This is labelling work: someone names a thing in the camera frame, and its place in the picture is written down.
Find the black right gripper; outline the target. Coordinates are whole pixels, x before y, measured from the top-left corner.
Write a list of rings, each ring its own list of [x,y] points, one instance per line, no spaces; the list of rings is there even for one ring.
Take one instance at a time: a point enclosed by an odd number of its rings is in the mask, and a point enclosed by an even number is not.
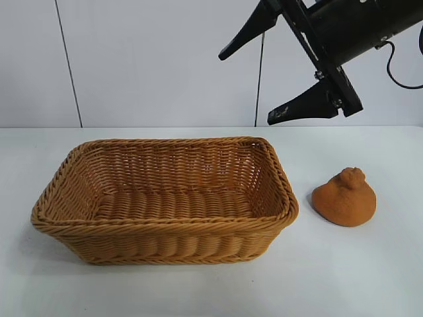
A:
[[[362,111],[342,65],[422,21],[421,1],[260,0],[219,53],[221,61],[273,28],[283,15],[316,68],[318,82],[268,113],[268,125],[302,119],[348,117]]]

